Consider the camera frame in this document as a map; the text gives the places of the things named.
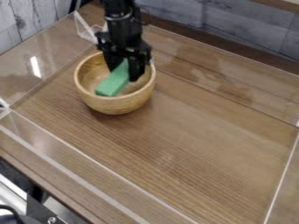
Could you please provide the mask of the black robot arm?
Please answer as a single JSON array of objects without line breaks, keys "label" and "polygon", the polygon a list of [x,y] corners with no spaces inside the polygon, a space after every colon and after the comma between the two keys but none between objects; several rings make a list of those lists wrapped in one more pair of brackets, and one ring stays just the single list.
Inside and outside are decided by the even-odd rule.
[{"label": "black robot arm", "polygon": [[110,70],[129,62],[129,77],[138,81],[151,63],[153,47],[143,40],[142,10],[135,0],[103,0],[107,29],[98,31],[98,49]]}]

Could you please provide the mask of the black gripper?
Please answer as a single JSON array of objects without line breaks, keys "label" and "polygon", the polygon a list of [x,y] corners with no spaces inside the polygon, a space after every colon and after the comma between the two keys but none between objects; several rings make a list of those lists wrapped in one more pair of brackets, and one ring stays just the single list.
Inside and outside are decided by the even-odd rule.
[{"label": "black gripper", "polygon": [[153,47],[143,40],[142,12],[106,13],[105,19],[107,31],[97,32],[98,48],[105,54],[110,71],[130,57],[130,81],[135,82],[146,72],[146,61],[153,58]]}]

